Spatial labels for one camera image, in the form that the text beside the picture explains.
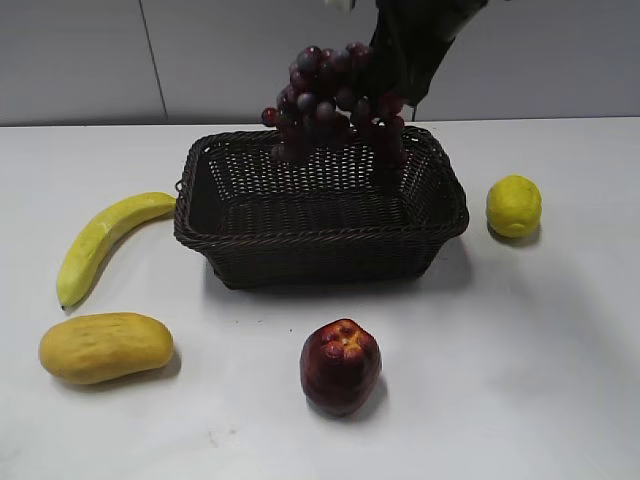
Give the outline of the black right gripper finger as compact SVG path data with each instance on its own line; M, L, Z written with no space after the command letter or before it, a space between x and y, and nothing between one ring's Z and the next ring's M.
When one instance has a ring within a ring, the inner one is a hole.
M399 1L395 15L406 77L402 96L417 106L456 36L486 6L487 0Z

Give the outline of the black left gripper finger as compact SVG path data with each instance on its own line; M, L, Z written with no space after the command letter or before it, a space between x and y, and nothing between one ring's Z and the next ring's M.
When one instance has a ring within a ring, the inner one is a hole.
M400 35L393 1L377 1L377 23L354 90L369 99L400 98Z

